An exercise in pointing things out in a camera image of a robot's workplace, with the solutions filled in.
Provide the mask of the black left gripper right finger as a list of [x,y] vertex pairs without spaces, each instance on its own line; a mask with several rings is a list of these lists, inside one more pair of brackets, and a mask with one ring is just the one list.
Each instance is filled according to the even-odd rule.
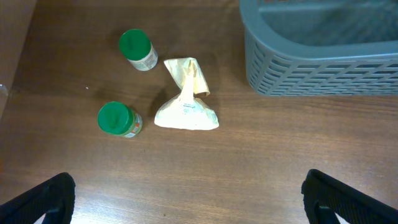
[[309,170],[302,184],[304,210],[310,224],[397,223],[392,208],[317,170]]

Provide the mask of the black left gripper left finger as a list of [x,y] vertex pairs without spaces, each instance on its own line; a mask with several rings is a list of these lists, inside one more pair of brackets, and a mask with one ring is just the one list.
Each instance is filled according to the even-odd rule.
[[1,205],[1,224],[43,223],[70,224],[75,204],[75,182],[66,172],[60,173]]

